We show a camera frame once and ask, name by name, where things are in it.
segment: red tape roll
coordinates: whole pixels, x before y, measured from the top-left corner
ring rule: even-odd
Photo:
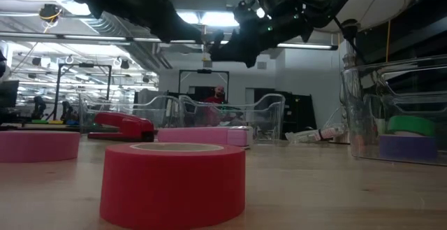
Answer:
[[[0,131],[1,163],[60,161],[78,157],[80,134],[65,131]]]
[[[245,151],[228,145],[107,147],[101,217],[130,229],[219,224],[245,207]]]

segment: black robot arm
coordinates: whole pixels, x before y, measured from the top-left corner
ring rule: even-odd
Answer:
[[[249,4],[241,2],[233,11],[240,31],[234,31],[225,45],[221,45],[223,33],[216,35],[210,48],[212,61],[244,62],[250,68],[262,51],[279,43],[297,36],[307,42],[314,28],[333,21],[348,0],[258,1],[266,16],[259,18]]]
[[[100,18],[103,12],[119,16],[141,27],[163,42],[192,40],[202,43],[201,31],[186,23],[169,0],[75,0],[86,3],[91,13]]]

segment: purple tape roll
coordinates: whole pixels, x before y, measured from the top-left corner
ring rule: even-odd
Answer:
[[[388,160],[434,160],[438,156],[436,139],[425,136],[380,136],[380,158]]]

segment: clear plastic bin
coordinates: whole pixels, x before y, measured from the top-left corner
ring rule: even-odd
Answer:
[[[447,57],[342,73],[355,157],[447,165]]]
[[[184,95],[179,99],[186,127],[250,126],[257,143],[275,143],[281,138],[286,99],[280,94],[267,94],[250,105],[201,103]]]
[[[80,94],[81,133],[111,131],[106,124],[96,124],[95,115],[100,112],[118,112],[148,119],[157,128],[183,127],[179,99],[172,96],[156,96],[149,103],[117,103]]]

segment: red stapler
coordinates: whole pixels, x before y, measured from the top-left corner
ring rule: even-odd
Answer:
[[[117,133],[91,132],[88,138],[126,142],[154,141],[154,125],[149,120],[135,115],[101,112],[96,114],[94,122],[118,127],[119,131]]]

